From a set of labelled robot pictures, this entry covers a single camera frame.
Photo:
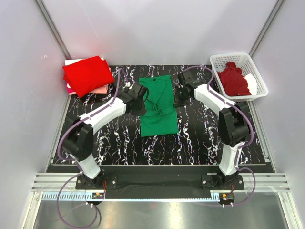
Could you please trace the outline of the green t shirt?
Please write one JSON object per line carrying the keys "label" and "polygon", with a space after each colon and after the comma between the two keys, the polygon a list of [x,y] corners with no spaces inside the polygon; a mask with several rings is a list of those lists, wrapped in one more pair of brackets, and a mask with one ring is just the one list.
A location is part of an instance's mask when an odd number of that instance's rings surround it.
{"label": "green t shirt", "polygon": [[177,109],[171,77],[140,78],[140,84],[148,89],[144,102],[146,113],[140,117],[141,136],[168,135],[178,133]]}

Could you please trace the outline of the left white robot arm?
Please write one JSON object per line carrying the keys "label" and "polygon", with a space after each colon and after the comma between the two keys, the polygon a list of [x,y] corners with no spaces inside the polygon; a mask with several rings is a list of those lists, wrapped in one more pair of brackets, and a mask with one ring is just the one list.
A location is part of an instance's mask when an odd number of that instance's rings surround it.
{"label": "left white robot arm", "polygon": [[135,83],[98,107],[97,109],[70,120],[71,126],[60,140],[58,151],[64,149],[80,167],[86,183],[93,189],[103,184],[104,172],[92,155],[94,135],[106,124],[124,114],[141,116],[146,113],[144,102],[148,89]]}

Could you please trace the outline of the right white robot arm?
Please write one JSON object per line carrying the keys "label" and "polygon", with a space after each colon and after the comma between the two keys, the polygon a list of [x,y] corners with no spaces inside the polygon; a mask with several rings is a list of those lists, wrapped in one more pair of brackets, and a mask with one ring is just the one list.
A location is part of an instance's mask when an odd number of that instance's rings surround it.
{"label": "right white robot arm", "polygon": [[223,152],[216,175],[203,184],[204,187],[229,188],[237,180],[240,169],[238,162],[243,147],[253,141],[254,130],[247,116],[244,102],[235,103],[215,91],[211,82],[197,79],[187,68],[177,74],[179,86],[175,89],[175,106],[197,100],[218,116],[218,135],[223,143]]}

